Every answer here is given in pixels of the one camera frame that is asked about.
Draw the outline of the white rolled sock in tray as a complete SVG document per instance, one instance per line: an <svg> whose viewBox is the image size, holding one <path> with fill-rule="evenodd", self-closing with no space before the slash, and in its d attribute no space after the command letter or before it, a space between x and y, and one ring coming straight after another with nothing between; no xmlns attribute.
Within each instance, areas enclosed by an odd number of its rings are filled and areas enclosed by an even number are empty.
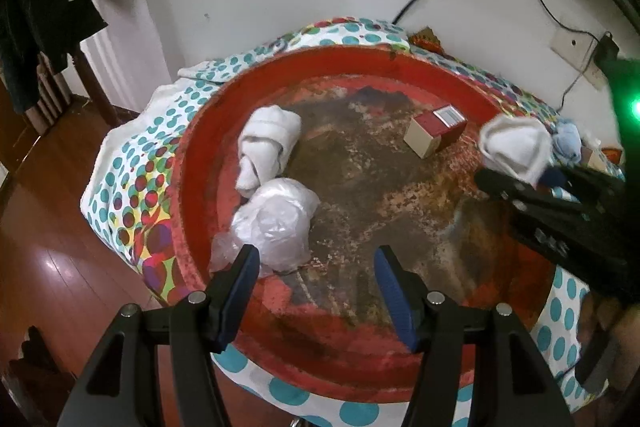
<svg viewBox="0 0 640 427"><path fill-rule="evenodd" d="M235 190L251 198L259 187L284 171L294 150L302 118L277 105L254 110L238 139L239 176Z"/></svg>

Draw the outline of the polka dot bed sheet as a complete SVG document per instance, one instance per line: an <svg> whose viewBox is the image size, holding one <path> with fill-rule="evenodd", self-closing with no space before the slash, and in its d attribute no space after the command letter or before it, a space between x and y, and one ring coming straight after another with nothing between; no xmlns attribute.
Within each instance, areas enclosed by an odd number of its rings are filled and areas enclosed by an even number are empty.
<svg viewBox="0 0 640 427"><path fill-rule="evenodd" d="M444 52L427 51L427 44L418 44L384 20L322 20L252 50L180 69L179 80L157 88L139 117L107 133L80 199L80 211L92 231L142 276L161 303L174 303L188 292L172 246L167 192L184 129L214 94L244 70L279 53L349 44L389 47L421 57L487 94L506 115L532 116L552 126L559 118L551 106L509 80ZM580 347L578 308L587 291L588 286L577 277L556 269L532 332L550 369L562 377L560 388L572 412L597 396L585 392L571 371ZM408 405L366 404L315 395L273 376L235 347L214 355L214 363L235 384L317 426L398 426Z"/></svg>

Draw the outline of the round red worn tray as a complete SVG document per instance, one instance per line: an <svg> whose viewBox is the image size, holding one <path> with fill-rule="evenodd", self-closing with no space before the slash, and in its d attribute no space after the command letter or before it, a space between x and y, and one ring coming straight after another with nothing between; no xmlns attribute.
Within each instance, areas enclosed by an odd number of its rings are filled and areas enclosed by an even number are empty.
<svg viewBox="0 0 640 427"><path fill-rule="evenodd" d="M410 120L454 106L454 144L421 159ZM241 197L238 139L250 114L277 105L302 118L286 175L314 191L310 260L259 281L235 348L286 383L328 398L401 402L420 360L399 341L373 273L378 247L462 305L509 303L536 324L553 265L506 234L477 190L477 133L498 114L487 94L409 54L368 46L282 53L234 78L186 128L170 181L174 249L186 285L203 288L216 234Z"/></svg>

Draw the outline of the black power adapter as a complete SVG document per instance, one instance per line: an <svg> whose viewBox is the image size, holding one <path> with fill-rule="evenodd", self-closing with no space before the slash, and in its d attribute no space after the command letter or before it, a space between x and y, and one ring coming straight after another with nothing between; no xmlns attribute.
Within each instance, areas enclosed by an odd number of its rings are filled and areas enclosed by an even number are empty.
<svg viewBox="0 0 640 427"><path fill-rule="evenodd" d="M613 35L607 31L598 41L596 48L593 51L592 61L598 69L605 72L605 69L617 60L620 53L620 47L613 39Z"/></svg>

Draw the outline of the red white small box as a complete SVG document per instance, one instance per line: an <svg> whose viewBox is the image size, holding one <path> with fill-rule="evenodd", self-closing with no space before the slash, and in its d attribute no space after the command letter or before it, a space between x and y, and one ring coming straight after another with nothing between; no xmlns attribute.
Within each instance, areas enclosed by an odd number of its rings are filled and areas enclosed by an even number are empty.
<svg viewBox="0 0 640 427"><path fill-rule="evenodd" d="M467 123L466 118L450 104L426 110L410 120L404 142L424 159L454 144Z"/></svg>

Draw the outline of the clear plastic bag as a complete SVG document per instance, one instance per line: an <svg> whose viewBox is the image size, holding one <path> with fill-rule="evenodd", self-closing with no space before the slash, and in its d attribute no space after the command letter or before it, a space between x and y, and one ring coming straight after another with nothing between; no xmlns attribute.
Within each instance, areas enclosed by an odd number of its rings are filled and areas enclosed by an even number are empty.
<svg viewBox="0 0 640 427"><path fill-rule="evenodd" d="M310 260L309 231L320 199L304 184L273 179L233 215L230 229L215 235L208 271L232 263L244 245L259 253L259 275L291 273Z"/></svg>

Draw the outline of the light blue rolled sock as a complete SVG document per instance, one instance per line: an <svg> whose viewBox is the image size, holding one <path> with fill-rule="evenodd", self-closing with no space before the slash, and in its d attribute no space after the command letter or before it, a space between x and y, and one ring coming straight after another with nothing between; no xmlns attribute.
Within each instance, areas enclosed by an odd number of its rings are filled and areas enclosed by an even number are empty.
<svg viewBox="0 0 640 427"><path fill-rule="evenodd" d="M577 165L582 160L582 138L573 121L559 120L552 134L553 152L563 165Z"/></svg>

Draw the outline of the brown cardboard Marubi box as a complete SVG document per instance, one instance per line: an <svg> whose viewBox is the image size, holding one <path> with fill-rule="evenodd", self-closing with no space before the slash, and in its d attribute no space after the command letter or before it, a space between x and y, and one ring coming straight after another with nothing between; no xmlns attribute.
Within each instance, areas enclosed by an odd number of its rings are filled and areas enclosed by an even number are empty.
<svg viewBox="0 0 640 427"><path fill-rule="evenodd" d="M588 146L582 147L582 165L592 170L608 172L608 158L600 150L591 150Z"/></svg>

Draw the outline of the white wall socket plate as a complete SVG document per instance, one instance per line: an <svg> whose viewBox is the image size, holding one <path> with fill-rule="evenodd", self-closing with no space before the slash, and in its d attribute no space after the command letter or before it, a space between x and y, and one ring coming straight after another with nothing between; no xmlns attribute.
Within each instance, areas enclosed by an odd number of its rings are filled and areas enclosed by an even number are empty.
<svg viewBox="0 0 640 427"><path fill-rule="evenodd" d="M577 72L582 72L585 80L594 89L602 91L608 80L593 62L592 56L596 46L596 39L590 35L568 31L564 28L558 28L550 41L550 49L557 56L561 57Z"/></svg>

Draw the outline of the red orange candy wrapper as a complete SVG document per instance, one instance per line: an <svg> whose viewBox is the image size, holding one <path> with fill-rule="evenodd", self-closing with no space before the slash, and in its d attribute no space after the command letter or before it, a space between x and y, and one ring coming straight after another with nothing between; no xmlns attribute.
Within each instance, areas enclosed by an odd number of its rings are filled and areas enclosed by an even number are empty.
<svg viewBox="0 0 640 427"><path fill-rule="evenodd" d="M422 50L445 55L439 38L429 27L425 27L409 36L409 42L412 46L416 46Z"/></svg>

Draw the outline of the white sock large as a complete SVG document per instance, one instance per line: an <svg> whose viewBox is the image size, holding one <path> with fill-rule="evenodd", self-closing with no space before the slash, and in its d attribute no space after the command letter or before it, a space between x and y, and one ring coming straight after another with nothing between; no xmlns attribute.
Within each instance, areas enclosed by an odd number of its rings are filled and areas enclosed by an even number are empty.
<svg viewBox="0 0 640 427"><path fill-rule="evenodd" d="M483 166L535 186L552 156L551 134L533 117L498 115L480 128Z"/></svg>

